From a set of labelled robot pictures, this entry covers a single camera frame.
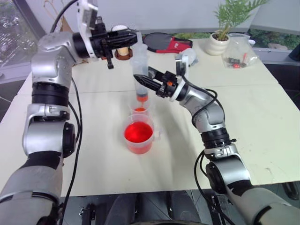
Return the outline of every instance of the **white plant pot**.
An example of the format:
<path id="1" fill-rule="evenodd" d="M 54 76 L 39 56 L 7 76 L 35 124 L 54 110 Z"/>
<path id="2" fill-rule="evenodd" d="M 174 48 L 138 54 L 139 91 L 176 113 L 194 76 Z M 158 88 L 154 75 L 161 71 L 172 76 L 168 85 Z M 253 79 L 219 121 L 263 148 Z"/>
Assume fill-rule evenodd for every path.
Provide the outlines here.
<path id="1" fill-rule="evenodd" d="M 210 35 L 210 38 L 208 39 L 208 41 L 206 43 L 205 50 L 209 55 L 217 56 L 217 55 L 221 55 L 223 52 L 225 52 L 226 48 L 229 45 L 230 38 L 227 35 L 227 37 L 228 37 L 227 41 L 218 41 L 212 37 L 214 34 L 215 33 Z"/>

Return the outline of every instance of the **measuring cup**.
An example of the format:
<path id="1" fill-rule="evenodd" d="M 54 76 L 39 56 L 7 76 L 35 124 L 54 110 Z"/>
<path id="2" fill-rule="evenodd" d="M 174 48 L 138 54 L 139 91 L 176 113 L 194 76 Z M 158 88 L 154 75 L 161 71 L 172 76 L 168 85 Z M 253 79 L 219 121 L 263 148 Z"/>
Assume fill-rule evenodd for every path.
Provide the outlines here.
<path id="1" fill-rule="evenodd" d="M 127 147 L 133 153 L 146 153 L 155 139 L 153 121 L 147 115 L 133 114 L 124 123 L 123 136 Z"/>
<path id="2" fill-rule="evenodd" d="M 132 99 L 131 102 L 128 104 L 131 114 L 143 114 L 149 115 L 150 114 L 150 107 L 151 102 L 150 100 L 145 101 L 143 103 L 137 101 L 136 99 Z"/>

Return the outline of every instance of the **table surface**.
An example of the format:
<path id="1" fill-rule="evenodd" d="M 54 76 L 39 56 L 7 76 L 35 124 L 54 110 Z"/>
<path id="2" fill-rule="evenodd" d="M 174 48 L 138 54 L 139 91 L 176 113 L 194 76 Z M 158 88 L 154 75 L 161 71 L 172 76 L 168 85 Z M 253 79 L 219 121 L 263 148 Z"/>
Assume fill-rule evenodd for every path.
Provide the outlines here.
<path id="1" fill-rule="evenodd" d="M 300 180 L 300 112 L 278 84 L 212 87 L 226 113 L 227 130 L 254 185 Z M 203 149 L 191 116 L 178 102 L 150 94 L 157 139 L 149 152 L 130 152 L 122 123 L 130 114 L 132 91 L 80 95 L 83 139 L 71 195 L 195 189 L 193 166 Z M 23 126 L 29 95 L 14 98 L 0 124 L 0 189 L 26 160 Z M 76 105 L 75 94 L 70 102 Z M 75 154 L 64 161 L 62 196 L 67 192 Z M 202 188 L 210 188 L 198 171 Z"/>
<path id="2" fill-rule="evenodd" d="M 224 87 L 236 85 L 269 85 L 277 84 L 277 80 L 258 60 L 250 67 L 243 69 L 225 68 L 220 56 L 205 53 L 206 39 L 194 39 L 198 63 L 189 70 L 189 79 L 200 87 Z M 149 66 L 165 72 L 176 73 L 175 54 L 157 54 L 148 51 Z M 114 69 L 109 70 L 106 61 L 90 62 L 73 67 L 72 76 L 80 93 L 129 91 L 135 90 L 132 68 L 129 61 L 112 59 Z M 26 79 L 18 94 L 30 95 L 32 86 L 31 75 Z"/>

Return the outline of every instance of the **potted plant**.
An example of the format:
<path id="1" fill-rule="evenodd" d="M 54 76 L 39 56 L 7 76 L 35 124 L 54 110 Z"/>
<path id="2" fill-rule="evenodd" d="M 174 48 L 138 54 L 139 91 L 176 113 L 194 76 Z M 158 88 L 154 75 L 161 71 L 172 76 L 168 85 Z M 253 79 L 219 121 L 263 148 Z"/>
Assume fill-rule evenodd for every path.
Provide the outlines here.
<path id="1" fill-rule="evenodd" d="M 219 30 L 212 33 L 206 45 L 209 55 L 221 55 L 227 48 L 230 38 L 227 35 L 231 28 L 245 22 L 250 12 L 256 7 L 267 3 L 269 0 L 226 0 L 219 4 L 216 17 L 219 20 Z"/>

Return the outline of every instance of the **robotic arm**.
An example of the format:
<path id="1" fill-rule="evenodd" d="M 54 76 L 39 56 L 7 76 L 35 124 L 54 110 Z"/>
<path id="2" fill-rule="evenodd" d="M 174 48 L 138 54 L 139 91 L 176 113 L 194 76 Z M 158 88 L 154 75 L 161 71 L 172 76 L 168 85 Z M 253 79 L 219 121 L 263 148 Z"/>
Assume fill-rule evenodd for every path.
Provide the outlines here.
<path id="1" fill-rule="evenodd" d="M 176 75 L 188 74 L 186 56 L 176 59 Z M 204 153 L 210 162 L 206 173 L 211 188 L 225 194 L 250 225 L 299 223 L 300 212 L 269 190 L 252 186 L 249 172 L 225 128 L 224 111 L 207 92 L 149 67 L 149 77 L 134 75 L 136 80 L 160 97 L 179 101 L 192 115 L 192 123 L 201 133 Z"/>
<path id="2" fill-rule="evenodd" d="M 0 194 L 0 224 L 52 225 L 59 218 L 63 158 L 75 151 L 74 125 L 67 123 L 72 66 L 82 59 L 106 59 L 112 49 L 137 42 L 133 30 L 107 32 L 98 8 L 78 4 L 80 33 L 51 33 L 40 39 L 32 58 L 32 103 L 23 133 L 27 161 L 15 171 Z"/>

